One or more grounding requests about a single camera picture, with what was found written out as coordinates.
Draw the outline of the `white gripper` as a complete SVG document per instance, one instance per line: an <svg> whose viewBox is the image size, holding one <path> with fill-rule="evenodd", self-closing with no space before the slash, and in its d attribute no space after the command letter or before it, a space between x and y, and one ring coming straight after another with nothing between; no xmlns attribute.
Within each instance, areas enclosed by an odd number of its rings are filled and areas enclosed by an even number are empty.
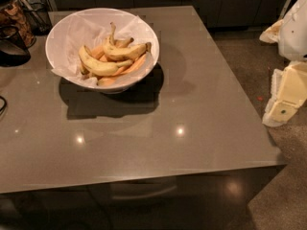
<svg viewBox="0 0 307 230"><path fill-rule="evenodd" d="M267 127L287 124L307 101L307 0L297 0L283 20L273 23L259 39L277 43L279 55L291 60L272 74L271 98L262 123Z"/></svg>

